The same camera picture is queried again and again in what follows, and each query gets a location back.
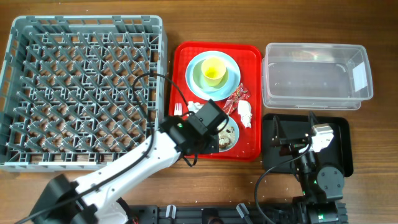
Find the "light blue plate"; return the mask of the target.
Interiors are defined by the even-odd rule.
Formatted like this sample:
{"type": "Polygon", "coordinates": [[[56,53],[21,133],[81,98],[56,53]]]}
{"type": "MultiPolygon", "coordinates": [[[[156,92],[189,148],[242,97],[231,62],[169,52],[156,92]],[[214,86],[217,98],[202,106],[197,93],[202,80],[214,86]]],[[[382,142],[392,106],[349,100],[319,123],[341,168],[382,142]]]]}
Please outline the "light blue plate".
{"type": "Polygon", "coordinates": [[[203,100],[212,99],[213,101],[220,101],[229,97],[238,87],[241,81],[241,72],[236,61],[229,55],[219,51],[206,51],[195,56],[188,64],[185,71],[185,79],[190,91],[197,97],[203,100]],[[228,81],[226,85],[217,91],[205,92],[194,84],[193,70],[194,67],[204,59],[210,57],[221,58],[228,70],[228,81]]]}

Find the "white napkin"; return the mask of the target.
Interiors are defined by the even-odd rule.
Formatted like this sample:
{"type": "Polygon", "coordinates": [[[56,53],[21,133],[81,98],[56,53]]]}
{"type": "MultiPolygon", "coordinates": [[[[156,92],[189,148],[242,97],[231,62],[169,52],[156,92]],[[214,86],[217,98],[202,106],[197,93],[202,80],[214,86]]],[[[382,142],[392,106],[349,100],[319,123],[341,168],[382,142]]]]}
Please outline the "white napkin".
{"type": "Polygon", "coordinates": [[[241,117],[241,122],[245,128],[251,128],[251,105],[246,100],[239,100],[238,115],[241,117]]]}

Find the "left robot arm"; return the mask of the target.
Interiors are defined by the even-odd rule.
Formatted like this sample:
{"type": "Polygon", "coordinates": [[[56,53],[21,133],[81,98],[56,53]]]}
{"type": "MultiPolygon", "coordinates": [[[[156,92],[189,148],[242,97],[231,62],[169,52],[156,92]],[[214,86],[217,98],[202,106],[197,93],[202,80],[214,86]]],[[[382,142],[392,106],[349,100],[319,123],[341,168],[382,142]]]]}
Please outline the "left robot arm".
{"type": "Polygon", "coordinates": [[[188,118],[168,116],[150,138],[110,165],[70,182],[63,174],[44,188],[26,221],[34,223],[127,223],[120,198],[143,180],[187,156],[218,148],[228,115],[209,100],[188,118]]]}

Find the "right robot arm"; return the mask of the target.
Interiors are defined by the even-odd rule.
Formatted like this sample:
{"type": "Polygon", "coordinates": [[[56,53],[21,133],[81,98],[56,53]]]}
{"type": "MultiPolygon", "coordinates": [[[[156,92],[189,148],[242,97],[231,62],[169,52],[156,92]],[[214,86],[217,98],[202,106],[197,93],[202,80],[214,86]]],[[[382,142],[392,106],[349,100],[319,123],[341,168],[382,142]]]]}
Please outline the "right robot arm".
{"type": "Polygon", "coordinates": [[[327,123],[319,123],[311,112],[308,115],[310,132],[301,138],[288,138],[278,116],[273,117],[272,147],[279,147],[280,156],[291,156],[287,163],[296,168],[296,176],[303,191],[293,199],[299,223],[338,223],[337,201],[343,198],[344,174],[333,165],[322,165],[318,153],[326,149],[334,138],[327,123]]]}

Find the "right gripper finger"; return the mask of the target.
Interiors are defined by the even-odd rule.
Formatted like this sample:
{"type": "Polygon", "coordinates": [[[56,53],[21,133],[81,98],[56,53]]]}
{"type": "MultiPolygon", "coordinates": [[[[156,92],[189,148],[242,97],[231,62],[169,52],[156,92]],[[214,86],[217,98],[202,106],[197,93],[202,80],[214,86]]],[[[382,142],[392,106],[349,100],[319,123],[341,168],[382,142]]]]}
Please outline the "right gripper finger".
{"type": "Polygon", "coordinates": [[[315,116],[315,113],[312,111],[309,111],[308,122],[310,123],[311,127],[319,124],[319,121],[318,121],[317,117],[315,116]]]}
{"type": "Polygon", "coordinates": [[[272,119],[273,122],[273,133],[272,133],[272,146],[279,145],[279,117],[275,115],[272,119]]]}

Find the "yellow plastic cup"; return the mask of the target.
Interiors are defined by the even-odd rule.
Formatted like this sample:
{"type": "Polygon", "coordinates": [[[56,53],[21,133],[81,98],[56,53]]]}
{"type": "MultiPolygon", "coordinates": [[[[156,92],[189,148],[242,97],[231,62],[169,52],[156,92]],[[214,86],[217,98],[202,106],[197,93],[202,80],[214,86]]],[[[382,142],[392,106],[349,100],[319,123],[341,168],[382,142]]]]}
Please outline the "yellow plastic cup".
{"type": "Polygon", "coordinates": [[[207,58],[201,65],[201,72],[209,86],[220,84],[226,71],[227,69],[224,61],[218,57],[207,58]]]}

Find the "light blue food bowl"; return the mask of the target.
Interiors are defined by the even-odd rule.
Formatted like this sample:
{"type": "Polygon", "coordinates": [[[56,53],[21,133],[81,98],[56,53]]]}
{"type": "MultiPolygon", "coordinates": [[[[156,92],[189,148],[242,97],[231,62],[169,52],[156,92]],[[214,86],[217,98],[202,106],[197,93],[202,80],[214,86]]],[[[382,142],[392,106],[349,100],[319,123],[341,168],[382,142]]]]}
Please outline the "light blue food bowl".
{"type": "Polygon", "coordinates": [[[218,126],[218,130],[224,128],[218,133],[218,148],[220,152],[232,149],[239,139],[239,128],[235,120],[229,117],[228,123],[225,121],[218,126]]]}

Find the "white plastic fork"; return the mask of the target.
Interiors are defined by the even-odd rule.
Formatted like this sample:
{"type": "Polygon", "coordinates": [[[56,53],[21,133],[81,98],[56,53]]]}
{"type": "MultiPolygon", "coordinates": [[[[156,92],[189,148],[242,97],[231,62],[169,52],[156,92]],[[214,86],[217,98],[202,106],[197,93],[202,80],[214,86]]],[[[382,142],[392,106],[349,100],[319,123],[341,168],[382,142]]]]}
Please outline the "white plastic fork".
{"type": "Polygon", "coordinates": [[[176,103],[174,108],[174,116],[181,116],[182,115],[182,104],[176,103]]]}

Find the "red candy wrapper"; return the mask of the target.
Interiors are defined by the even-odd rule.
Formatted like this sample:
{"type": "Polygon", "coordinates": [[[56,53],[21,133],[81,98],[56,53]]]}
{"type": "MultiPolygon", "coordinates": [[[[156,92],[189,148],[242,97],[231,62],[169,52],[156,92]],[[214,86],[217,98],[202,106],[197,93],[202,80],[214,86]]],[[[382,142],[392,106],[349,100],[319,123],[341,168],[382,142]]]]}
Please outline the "red candy wrapper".
{"type": "Polygon", "coordinates": [[[238,103],[240,100],[247,100],[251,96],[249,90],[240,83],[237,89],[227,98],[223,111],[230,115],[233,111],[238,107],[238,103]]]}

